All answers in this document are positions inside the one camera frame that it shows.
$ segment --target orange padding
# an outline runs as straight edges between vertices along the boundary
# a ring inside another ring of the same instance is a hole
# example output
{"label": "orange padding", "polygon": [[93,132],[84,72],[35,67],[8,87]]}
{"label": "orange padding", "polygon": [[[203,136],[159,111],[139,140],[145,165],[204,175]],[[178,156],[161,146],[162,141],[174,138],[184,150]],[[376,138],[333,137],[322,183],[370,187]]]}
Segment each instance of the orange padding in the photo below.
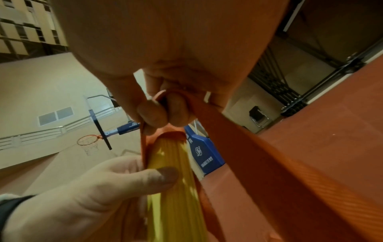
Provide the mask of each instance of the orange padding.
{"label": "orange padding", "polygon": [[[372,201],[314,168],[285,157],[258,136],[185,91],[168,90],[156,99],[160,100],[170,92],[186,99],[226,164],[284,241],[383,242],[383,210]],[[150,144],[167,132],[173,133],[167,135],[175,138],[183,134],[182,129],[172,126],[149,137],[141,133],[144,161]],[[207,228],[219,241],[224,241],[208,194],[200,191]]]}

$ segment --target white railing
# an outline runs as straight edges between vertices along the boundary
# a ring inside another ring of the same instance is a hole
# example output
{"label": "white railing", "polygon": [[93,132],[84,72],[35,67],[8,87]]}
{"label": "white railing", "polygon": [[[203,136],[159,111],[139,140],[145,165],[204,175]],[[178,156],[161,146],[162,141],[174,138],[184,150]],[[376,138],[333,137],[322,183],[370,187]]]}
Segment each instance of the white railing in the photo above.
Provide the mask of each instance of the white railing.
{"label": "white railing", "polygon": [[[118,107],[118,108],[111,107],[111,108],[104,109],[100,112],[97,112],[95,114],[96,114],[96,117],[100,119],[108,115],[111,115],[115,112],[118,112],[120,109],[121,107]],[[90,122],[92,122],[92,118],[90,116],[87,116],[82,119],[71,122],[69,124],[66,124],[64,126],[0,138],[0,150],[37,143],[44,140],[54,139],[60,135],[63,135],[66,132],[75,130]]]}

